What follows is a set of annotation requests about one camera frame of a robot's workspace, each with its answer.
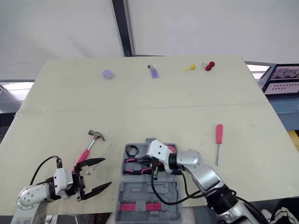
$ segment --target pink hammer handle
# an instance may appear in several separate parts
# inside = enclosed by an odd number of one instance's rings
[[[222,143],[222,135],[223,135],[223,125],[217,125],[216,127],[216,143]]]
[[[88,157],[88,154],[89,154],[89,150],[88,149],[84,150],[84,152],[80,155],[79,159],[77,160],[76,164],[78,162],[85,161],[87,159],[87,157]]]

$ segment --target keyboard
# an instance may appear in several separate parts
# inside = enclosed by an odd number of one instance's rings
[[[270,103],[277,114],[299,112],[299,99],[277,100]]]

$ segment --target computer screen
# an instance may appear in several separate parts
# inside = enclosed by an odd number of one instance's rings
[[[267,96],[299,95],[299,64],[277,64],[266,81]]]

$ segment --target open toolbox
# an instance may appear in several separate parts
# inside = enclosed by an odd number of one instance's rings
[[[151,168],[146,153],[153,140],[155,139],[147,138],[146,143],[125,146],[121,166],[121,174],[125,180],[119,185],[115,211],[117,224],[182,222],[182,204],[166,205],[160,202],[151,187]],[[170,150],[177,151],[175,144],[166,145]],[[155,188],[165,201],[174,202],[181,199],[180,185],[175,175],[165,171],[159,172]]]

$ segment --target hammer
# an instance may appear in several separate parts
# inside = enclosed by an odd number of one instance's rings
[[[100,132],[95,132],[95,131],[93,131],[93,130],[89,130],[88,134],[93,135],[93,140],[92,140],[92,142],[89,144],[89,146],[87,147],[87,149],[85,149],[84,152],[80,155],[80,157],[78,158],[76,164],[79,163],[79,162],[85,161],[85,160],[87,159],[87,157],[88,157],[88,155],[89,155],[89,150],[90,150],[90,148],[92,147],[92,145],[94,144],[94,142],[95,142],[97,139],[102,138],[103,141],[105,141],[104,136],[103,136]]]

